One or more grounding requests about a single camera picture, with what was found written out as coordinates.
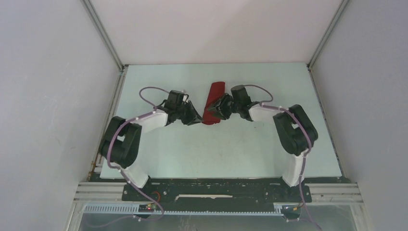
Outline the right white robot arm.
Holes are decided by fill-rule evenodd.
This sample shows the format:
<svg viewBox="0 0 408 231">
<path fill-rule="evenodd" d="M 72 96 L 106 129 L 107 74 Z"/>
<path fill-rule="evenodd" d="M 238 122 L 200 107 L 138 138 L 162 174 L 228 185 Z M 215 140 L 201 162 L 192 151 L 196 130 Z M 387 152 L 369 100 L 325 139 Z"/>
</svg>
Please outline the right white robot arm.
<svg viewBox="0 0 408 231">
<path fill-rule="evenodd" d="M 299 195 L 297 185 L 304 179 L 306 158 L 319 137 L 301 105 L 276 107 L 253 102 L 248 96 L 234 99 L 226 93 L 209 104 L 206 111 L 221 120 L 228 120 L 232 114 L 239 114 L 241 118 L 251 122 L 274 124 L 283 149 L 290 154 L 282 175 L 286 184 L 280 187 L 280 196 L 285 201 L 292 201 Z"/>
</svg>

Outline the red cloth napkin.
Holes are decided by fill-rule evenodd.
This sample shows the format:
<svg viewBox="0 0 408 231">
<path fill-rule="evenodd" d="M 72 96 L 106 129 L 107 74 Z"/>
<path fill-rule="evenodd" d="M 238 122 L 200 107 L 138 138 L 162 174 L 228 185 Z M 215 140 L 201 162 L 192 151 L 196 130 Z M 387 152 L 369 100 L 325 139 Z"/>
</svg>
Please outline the red cloth napkin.
<svg viewBox="0 0 408 231">
<path fill-rule="evenodd" d="M 220 123 L 221 119 L 213 116 L 214 112 L 210 111 L 210 107 L 219 100 L 225 93 L 225 82 L 213 82 L 210 87 L 209 94 L 207 96 L 207 101 L 204 107 L 203 121 L 204 125 L 214 125 Z"/>
</svg>

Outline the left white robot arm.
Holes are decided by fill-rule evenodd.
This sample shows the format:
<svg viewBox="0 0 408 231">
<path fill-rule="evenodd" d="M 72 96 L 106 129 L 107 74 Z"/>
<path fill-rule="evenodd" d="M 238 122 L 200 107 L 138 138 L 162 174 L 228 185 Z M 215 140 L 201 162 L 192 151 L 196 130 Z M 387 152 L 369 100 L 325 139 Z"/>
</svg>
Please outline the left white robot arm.
<svg viewBox="0 0 408 231">
<path fill-rule="evenodd" d="M 109 168 L 118 171 L 129 184 L 133 184 L 133 193 L 140 200 L 151 197 L 152 187 L 146 184 L 150 176 L 137 161 L 141 136 L 158 128 L 164 128 L 175 121 L 191 126 L 203 121 L 191 101 L 167 103 L 151 112 L 124 119 L 111 118 L 103 135 L 98 153 L 102 155 Z"/>
</svg>

